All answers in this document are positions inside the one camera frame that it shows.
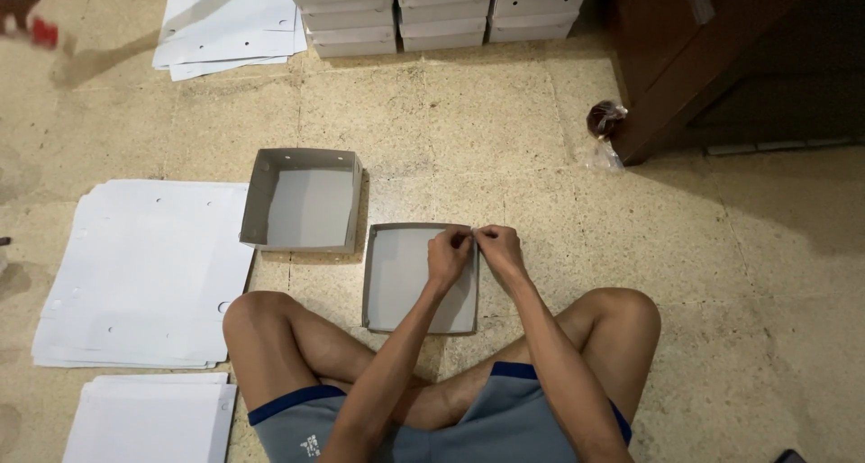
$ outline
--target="red object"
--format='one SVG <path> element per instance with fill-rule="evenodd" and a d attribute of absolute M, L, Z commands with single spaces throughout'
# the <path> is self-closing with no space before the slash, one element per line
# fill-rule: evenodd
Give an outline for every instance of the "red object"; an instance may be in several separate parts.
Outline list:
<path fill-rule="evenodd" d="M 33 21 L 33 28 L 30 29 L 30 37 L 37 46 L 56 49 L 59 41 L 59 30 L 55 24 L 46 23 L 42 19 L 36 18 Z"/>

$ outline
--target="wooden cabinet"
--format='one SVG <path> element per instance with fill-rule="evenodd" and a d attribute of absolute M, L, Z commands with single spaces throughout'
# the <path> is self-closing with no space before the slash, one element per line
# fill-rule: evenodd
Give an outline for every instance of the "wooden cabinet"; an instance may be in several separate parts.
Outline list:
<path fill-rule="evenodd" d="M 865 0 L 603 0 L 627 165 L 666 149 L 865 135 Z"/>

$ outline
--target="stack of white boxes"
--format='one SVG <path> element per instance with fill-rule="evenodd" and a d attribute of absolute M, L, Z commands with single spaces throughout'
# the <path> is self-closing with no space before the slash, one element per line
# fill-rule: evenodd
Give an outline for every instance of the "stack of white boxes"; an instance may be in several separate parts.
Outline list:
<path fill-rule="evenodd" d="M 490 0 L 399 0 L 406 52 L 483 44 Z"/>
<path fill-rule="evenodd" d="M 494 0 L 490 42 L 563 39 L 583 0 Z"/>
<path fill-rule="evenodd" d="M 322 58 L 396 53 L 394 0 L 294 0 Z"/>

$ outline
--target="brown object in plastic bag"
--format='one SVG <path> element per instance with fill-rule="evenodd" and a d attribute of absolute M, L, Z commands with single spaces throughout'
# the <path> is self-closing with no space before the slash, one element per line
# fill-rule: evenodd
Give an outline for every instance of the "brown object in plastic bag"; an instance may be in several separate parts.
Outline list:
<path fill-rule="evenodd" d="M 621 104 L 604 100 L 593 106 L 586 117 L 586 125 L 592 137 L 611 138 L 613 128 L 627 116 L 628 109 Z"/>

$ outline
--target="leg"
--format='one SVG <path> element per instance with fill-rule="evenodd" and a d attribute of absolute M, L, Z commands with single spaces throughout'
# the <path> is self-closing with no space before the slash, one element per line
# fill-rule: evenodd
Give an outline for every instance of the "leg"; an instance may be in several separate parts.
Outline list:
<path fill-rule="evenodd" d="M 580 350 L 607 396 L 633 422 L 661 333 L 655 303 L 632 289 L 594 289 L 556 316 Z M 465 372 L 423 391 L 441 391 L 447 400 L 445 419 L 432 427 L 456 424 L 486 383 L 494 362 L 531 363 L 522 336 Z"/>
<path fill-rule="evenodd" d="M 352 383 L 375 356 L 284 292 L 240 296 L 228 308 L 222 331 L 249 410 L 318 385 L 319 378 L 337 386 Z"/>

